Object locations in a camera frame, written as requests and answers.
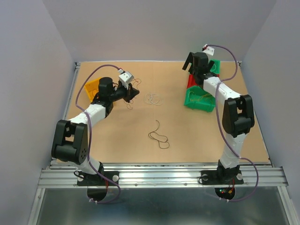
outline gray wall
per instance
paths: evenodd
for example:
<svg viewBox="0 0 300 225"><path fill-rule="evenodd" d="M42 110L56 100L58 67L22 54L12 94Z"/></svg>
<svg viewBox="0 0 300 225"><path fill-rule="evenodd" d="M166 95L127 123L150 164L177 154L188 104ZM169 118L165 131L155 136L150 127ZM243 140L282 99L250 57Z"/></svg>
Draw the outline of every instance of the gray wall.
<svg viewBox="0 0 300 225"><path fill-rule="evenodd" d="M246 54L276 0L43 0L75 61L185 60L206 43ZM215 55L232 60L225 51Z"/></svg>
<svg viewBox="0 0 300 225"><path fill-rule="evenodd" d="M247 52L242 72L270 158L283 166L300 215L300 1L277 1Z"/></svg>
<svg viewBox="0 0 300 225"><path fill-rule="evenodd" d="M41 0L0 3L0 224L27 224L73 60Z"/></svg>

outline purple hose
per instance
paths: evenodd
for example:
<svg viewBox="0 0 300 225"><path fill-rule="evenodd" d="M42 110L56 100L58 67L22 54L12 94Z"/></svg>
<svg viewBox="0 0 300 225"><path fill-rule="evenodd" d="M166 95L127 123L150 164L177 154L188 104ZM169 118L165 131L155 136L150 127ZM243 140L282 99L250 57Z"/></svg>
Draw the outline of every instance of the purple hose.
<svg viewBox="0 0 300 225"><path fill-rule="evenodd" d="M89 132L90 132L89 145L88 145L89 153L88 153L88 156L87 156L88 162L89 162L91 168L92 168L92 169L93 169L100 177L102 177L104 180L106 180L106 181L108 181L108 182L114 184L115 186L117 186L117 188L118 188L118 190L119 190L119 192L118 192L118 194L117 194L116 197L114 197L113 199L108 200L108 201L104 201L104 202L96 202L96 203L99 203L99 204L110 203L110 202L116 200L116 199L120 196L120 194L121 194L121 188L120 188L120 186L119 186L116 182L113 182L112 180L108 179L107 177L105 177L105 176L103 176L101 173L99 173L99 172L95 169L95 167L92 165L92 163L90 162L90 146L91 146L91 143L92 143L92 124L91 124L91 121L90 121L90 115L89 115L87 112L85 112L85 110L84 110L82 107L80 107L80 106L78 105L78 98L79 98L79 95L80 95L81 91L83 90L83 88L84 88L86 82L90 79L91 76L94 75L94 73L95 73L97 70L99 70L99 69L102 68L102 67L114 67L114 68L116 68L117 70L120 69L120 68L118 68L117 66L111 65L111 64L101 65L101 66L99 66L98 68L96 68L96 69L88 76L88 78L85 80L85 82L83 83L83 85L82 85L81 88L79 89L78 94L77 94L77 96L76 96L76 100L75 100L75 105L76 105L76 107L79 108L81 111L83 111L83 112L86 114L87 118L88 118Z"/></svg>
<svg viewBox="0 0 300 225"><path fill-rule="evenodd" d="M229 147L229 149L233 152L233 154L234 154L236 157L248 161L248 162L254 167L255 172L256 172L256 184L255 184L255 187L254 187L253 191L252 191L249 195L247 195L247 196L245 196L245 197L243 197L243 198L236 199L236 200L229 200L230 202L239 202L239 201L242 201L242 200L245 200L245 199L249 198L249 197L252 196L252 195L254 194L254 192L256 191L257 186L258 186L258 181L259 181L258 170L257 170L255 164L254 164L250 159L244 158L244 157L240 157L240 156L238 155L238 153L236 153L236 151L230 146L230 144L229 144L228 141L226 140L226 138L225 138L225 136L224 136L224 133L223 133L223 130L222 130L222 128L221 128L221 122L220 122L220 116L219 116L219 110L218 110L218 90L219 90L220 84L221 84L222 82L224 82L224 81L229 81L229 80L233 79L233 78L236 76L236 74L237 74L237 72L238 72L238 62L237 62L237 60L236 60L234 54L233 54L228 48L223 47L223 46L220 46L220 45L207 45L207 46L211 46L211 47L219 47L219 48L223 48L223 49L227 50L227 51L233 56L233 59L234 59L234 62L235 62L235 71L234 71L234 74L232 75L232 77L223 79L223 80L221 80L220 83L217 84L217 88L216 88L216 96L215 96L215 98L216 98L217 125L218 125L218 127L219 127L219 130L220 130L220 133L221 133L221 136L222 136L224 142L226 143L226 145Z"/></svg>

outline purple cable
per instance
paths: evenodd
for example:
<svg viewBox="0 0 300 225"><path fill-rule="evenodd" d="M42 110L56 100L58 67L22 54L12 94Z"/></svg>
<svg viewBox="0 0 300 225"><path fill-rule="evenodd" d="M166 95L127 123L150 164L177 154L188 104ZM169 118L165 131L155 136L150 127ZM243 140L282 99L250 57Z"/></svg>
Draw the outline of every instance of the purple cable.
<svg viewBox="0 0 300 225"><path fill-rule="evenodd" d="M230 202L239 202L239 201L242 201L242 200L245 200L245 199L249 198L249 197L252 196L252 195L254 194L254 192L256 191L257 186L258 186L258 181L259 181L258 170L257 170L255 164L254 164L250 159L244 158L244 157L240 157L240 156L238 155L238 153L236 153L236 151L230 146L230 144L229 144L228 141L226 140L226 138L225 138L225 136L224 136L224 133L223 133L223 130L222 130L222 128L221 128L221 122L220 122L219 110L218 110L218 90L219 90L219 87L220 87L220 85L221 85L222 82L224 82L224 81L229 81L229 80L233 79L233 78L236 76L236 74L237 74L237 72L238 72L238 62L237 62L237 60L236 60L234 54L233 54L228 48L223 47L223 46L220 46L220 45L207 45L207 46L211 46L211 47L219 47L219 48L223 48L223 49L227 50L227 51L233 56L233 59L234 59L234 62L235 62L235 71L234 71L234 74L232 75L232 77L223 79L223 80L221 80L221 82L219 82L219 83L217 84L215 99L216 99L217 125L218 125L218 127L219 127L219 130L220 130L220 133L221 133L221 136L222 136L224 142L226 143L226 145L229 147L229 149L233 152L233 154L234 154L236 157L248 161L248 162L254 167L255 172L256 172L256 184L255 184L255 187L254 187L253 191L252 191L249 195L247 195L247 196L245 196L245 197L243 197L243 198L236 199L236 200L229 200Z"/></svg>
<svg viewBox="0 0 300 225"><path fill-rule="evenodd" d="M96 202L96 201L92 200L93 202L99 203L99 204L110 203L110 202L116 200L116 199L120 196L120 194L121 194L121 188L120 188L120 186L119 186L116 182L113 182L112 180L108 179L107 177L105 177L105 176L103 176L101 173L99 173L99 172L95 169L95 167L92 165L92 163L90 162L90 146L91 146L91 143L92 143L92 124L91 124L91 121L90 121L90 115L89 115L82 107L80 107L80 106L78 105L78 98L79 98L79 95L80 95L82 89L84 88L86 82L90 79L91 76L94 75L94 73L95 73L97 70L99 70L99 69L102 68L102 67L114 67L114 68L116 68L117 70L120 69L119 67L117 67L117 66L115 66L115 65L111 65L111 64L101 65L101 66L99 66L98 68L96 68L96 69L88 76L88 78L85 80L85 82L83 83L83 85L82 85L81 88L79 89L78 94L77 94L77 96L76 96L76 100L75 100L75 105L76 105L76 107L79 108L81 111L83 111L83 112L86 114L87 118L88 118L89 132L90 132L89 145L88 145L89 153L88 153L88 156L87 156L88 162L89 162L91 168L92 168L92 169L93 169L100 177L102 177L104 180L106 180L106 181L108 181L108 182L114 184L115 186L117 186L117 188L118 188L118 190L119 190L117 196L114 197L114 198L111 199L111 200L104 201L104 202Z"/></svg>

